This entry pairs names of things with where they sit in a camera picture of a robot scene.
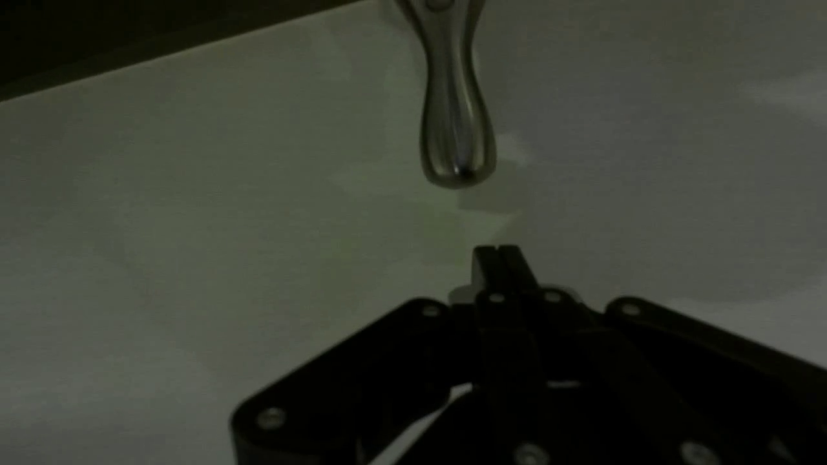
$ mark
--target black mechanical device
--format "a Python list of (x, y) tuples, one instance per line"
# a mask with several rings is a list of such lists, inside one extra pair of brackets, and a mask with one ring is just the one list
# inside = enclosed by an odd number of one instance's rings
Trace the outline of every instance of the black mechanical device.
[(825, 368), (636, 296), (595, 311), (513, 244), (245, 399), (236, 453), (362, 465), (428, 412), (401, 465), (827, 465)]

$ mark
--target white plastic surface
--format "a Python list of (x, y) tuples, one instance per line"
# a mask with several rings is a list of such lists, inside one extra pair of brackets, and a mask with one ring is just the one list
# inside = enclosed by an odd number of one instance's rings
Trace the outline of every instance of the white plastic surface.
[(418, 171), (423, 59), (367, 0), (0, 106), (0, 462), (229, 465), (229, 411), (517, 243), (827, 363), (827, 7), (488, 5), (501, 167)]

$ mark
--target white surface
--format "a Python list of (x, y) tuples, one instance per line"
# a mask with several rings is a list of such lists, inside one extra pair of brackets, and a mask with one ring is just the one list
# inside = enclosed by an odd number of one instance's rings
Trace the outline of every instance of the white surface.
[(501, 167), (423, 183), (420, 53), (358, 3), (0, 106), (0, 462), (227, 465), (238, 399), (520, 243), (827, 363), (818, 3), (490, 3)]

